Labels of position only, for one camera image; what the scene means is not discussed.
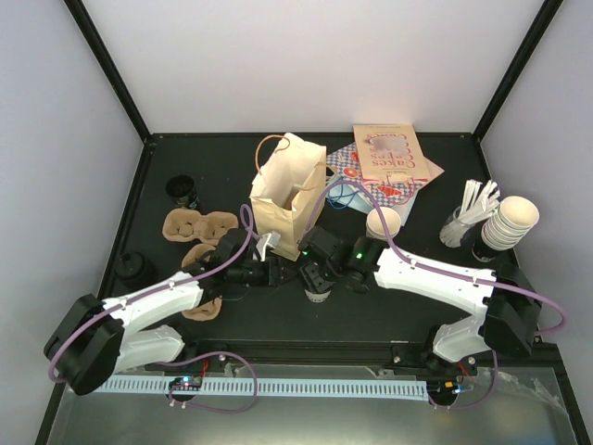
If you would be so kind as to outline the single white paper cup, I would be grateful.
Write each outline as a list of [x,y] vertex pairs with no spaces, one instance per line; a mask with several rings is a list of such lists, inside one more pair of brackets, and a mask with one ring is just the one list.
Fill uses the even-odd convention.
[[327,290],[327,291],[322,292],[322,293],[316,293],[316,292],[312,292],[312,291],[309,291],[309,290],[306,289],[305,290],[305,294],[306,294],[306,296],[308,297],[308,299],[311,302],[321,303],[321,302],[324,302],[324,301],[327,300],[327,298],[331,294],[331,291],[330,290]]

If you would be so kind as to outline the kraft paper bag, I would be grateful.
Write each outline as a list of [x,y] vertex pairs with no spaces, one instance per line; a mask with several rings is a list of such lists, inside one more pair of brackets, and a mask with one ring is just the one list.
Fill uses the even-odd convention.
[[280,240],[273,252],[296,261],[298,242],[309,223],[315,223],[322,205],[317,201],[326,187],[326,147],[305,141],[292,133],[271,134],[276,148],[261,164],[249,195],[257,233],[275,232]]

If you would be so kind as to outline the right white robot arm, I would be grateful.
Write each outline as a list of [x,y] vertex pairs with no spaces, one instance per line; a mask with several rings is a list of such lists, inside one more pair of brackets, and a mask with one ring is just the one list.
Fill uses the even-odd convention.
[[507,264],[497,271],[464,269],[391,248],[392,240],[361,236],[353,244],[320,226],[298,242],[307,258],[299,273],[307,292],[321,299],[343,283],[364,293],[367,281],[414,293],[466,312],[453,324],[442,324],[421,351],[423,367],[444,373],[454,362],[493,350],[503,356],[530,356],[536,337],[540,303],[531,297],[523,273]]

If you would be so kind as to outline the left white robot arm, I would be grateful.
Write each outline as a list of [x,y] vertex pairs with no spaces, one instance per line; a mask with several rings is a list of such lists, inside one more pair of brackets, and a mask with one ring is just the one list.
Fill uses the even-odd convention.
[[196,245],[193,258],[173,276],[127,295],[74,301],[44,346],[48,375],[78,395],[101,387],[112,375],[153,362],[179,370],[198,360],[196,343],[161,321],[222,299],[237,287],[277,287],[297,273],[294,263],[272,253],[277,235],[253,240],[233,229],[218,245]]

